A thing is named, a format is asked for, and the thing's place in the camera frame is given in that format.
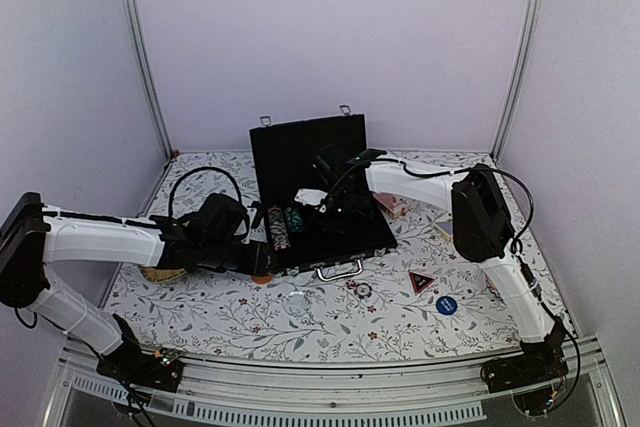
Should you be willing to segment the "blue playing card deck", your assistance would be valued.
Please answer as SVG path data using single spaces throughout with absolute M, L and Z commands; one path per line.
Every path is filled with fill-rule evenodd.
M 453 241 L 453 220 L 437 220 L 433 222 L 434 229 L 441 235 L 441 237 L 447 242 Z

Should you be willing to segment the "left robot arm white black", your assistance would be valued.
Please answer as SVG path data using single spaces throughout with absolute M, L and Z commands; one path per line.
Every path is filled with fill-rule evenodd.
M 65 261 L 127 263 L 151 271 L 198 269 L 270 275 L 273 248 L 250 239 L 258 210 L 224 194 L 179 218 L 121 218 L 64 211 L 28 192 L 1 227 L 1 302 L 44 317 L 97 351 L 128 381 L 148 373 L 125 322 L 106 314 L 50 268 Z

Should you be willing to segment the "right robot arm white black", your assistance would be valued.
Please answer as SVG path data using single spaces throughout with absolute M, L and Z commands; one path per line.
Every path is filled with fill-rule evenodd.
M 301 188 L 295 199 L 321 215 L 344 219 L 375 193 L 447 211 L 457 253 L 479 265 L 516 322 L 521 348 L 526 352 L 518 359 L 517 374 L 524 382 L 537 383 L 554 369 L 554 351 L 562 346 L 566 331 L 561 319 L 544 303 L 540 283 L 523 258 L 523 233 L 512 225 L 496 179 L 499 170 L 485 164 L 445 169 L 379 149 L 342 160 L 333 146 L 316 155 L 313 168 L 324 186 Z

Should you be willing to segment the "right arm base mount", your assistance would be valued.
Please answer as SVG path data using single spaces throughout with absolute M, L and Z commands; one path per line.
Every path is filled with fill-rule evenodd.
M 490 393 L 498 393 L 547 382 L 545 387 L 516 394 L 518 410 L 529 417 L 549 414 L 556 406 L 569 368 L 561 347 L 547 343 L 521 343 L 522 353 L 493 358 L 482 364 L 480 378 Z

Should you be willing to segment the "black poker set case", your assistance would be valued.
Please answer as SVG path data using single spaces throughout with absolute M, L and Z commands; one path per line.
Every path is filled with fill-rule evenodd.
M 294 201 L 301 188 L 319 189 L 324 182 L 314 170 L 315 154 L 335 144 L 349 157 L 367 148 L 362 114 L 332 116 L 255 127 L 249 132 L 260 200 L 266 209 L 267 239 L 273 247 L 267 210 L 295 206 L 303 212 L 307 228 L 301 234 L 288 231 L 291 247 L 276 251 L 277 272 L 296 268 L 301 272 L 348 264 L 384 255 L 398 242 L 373 198 L 374 217 L 353 217 L 348 227 L 323 227 L 319 213 Z

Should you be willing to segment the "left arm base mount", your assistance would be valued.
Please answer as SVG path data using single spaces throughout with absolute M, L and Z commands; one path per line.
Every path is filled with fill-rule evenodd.
M 99 355 L 98 374 L 121 381 L 169 393 L 176 393 L 182 379 L 184 364 L 178 354 L 168 351 L 145 353 L 137 345 L 122 344 L 108 355 Z

